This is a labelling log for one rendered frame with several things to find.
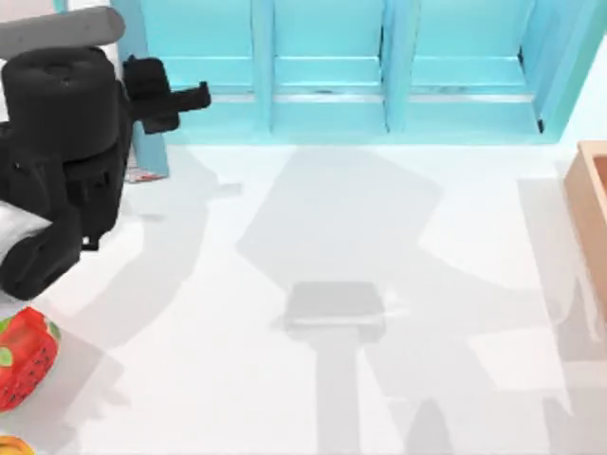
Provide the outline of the light blue book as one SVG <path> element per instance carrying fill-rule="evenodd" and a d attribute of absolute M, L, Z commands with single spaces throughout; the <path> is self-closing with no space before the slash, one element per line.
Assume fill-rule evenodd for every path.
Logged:
<path fill-rule="evenodd" d="M 169 175 L 165 140 L 162 134 L 147 135 L 141 122 L 133 127 L 125 181 L 130 184 L 164 179 Z"/>

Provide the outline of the orange round thing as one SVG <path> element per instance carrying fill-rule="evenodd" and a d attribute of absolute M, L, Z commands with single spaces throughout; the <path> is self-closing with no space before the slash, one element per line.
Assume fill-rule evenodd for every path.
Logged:
<path fill-rule="evenodd" d="M 36 452 L 16 436 L 0 435 L 0 455 L 36 455 Z"/>

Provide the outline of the light blue rack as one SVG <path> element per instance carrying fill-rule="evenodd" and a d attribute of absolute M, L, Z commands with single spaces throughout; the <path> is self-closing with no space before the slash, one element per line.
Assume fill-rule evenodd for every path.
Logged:
<path fill-rule="evenodd" d="M 173 144 L 553 143 L 607 0 L 109 0 L 122 57 L 206 81 Z"/>

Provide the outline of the salmon-coloured box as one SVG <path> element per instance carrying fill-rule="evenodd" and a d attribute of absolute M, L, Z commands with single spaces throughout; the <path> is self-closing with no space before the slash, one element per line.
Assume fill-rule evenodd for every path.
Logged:
<path fill-rule="evenodd" d="M 607 139 L 578 143 L 564 189 L 590 281 L 607 319 Z"/>

